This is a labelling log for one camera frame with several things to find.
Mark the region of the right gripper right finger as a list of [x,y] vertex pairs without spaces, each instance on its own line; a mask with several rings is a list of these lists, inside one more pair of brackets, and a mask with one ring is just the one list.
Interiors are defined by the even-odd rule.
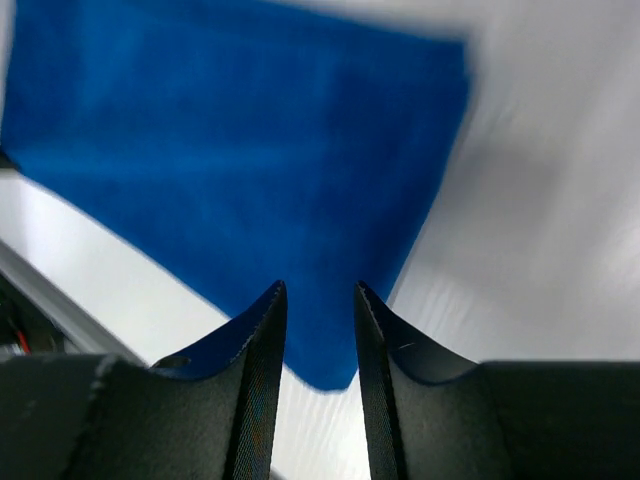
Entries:
[[638,477],[637,363],[476,363],[364,283],[354,323],[373,478]]

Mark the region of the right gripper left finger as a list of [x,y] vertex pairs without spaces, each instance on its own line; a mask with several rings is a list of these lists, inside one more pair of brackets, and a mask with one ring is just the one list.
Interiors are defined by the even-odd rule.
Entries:
[[152,367],[114,355],[1,365],[5,479],[266,479],[287,328],[272,284]]

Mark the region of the blue towel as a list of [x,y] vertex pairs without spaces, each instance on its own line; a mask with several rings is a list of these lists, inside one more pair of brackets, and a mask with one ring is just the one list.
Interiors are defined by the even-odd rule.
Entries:
[[1,143],[228,315],[283,280],[286,365],[343,390],[354,284],[391,292],[470,89],[460,36],[267,1],[20,1]]

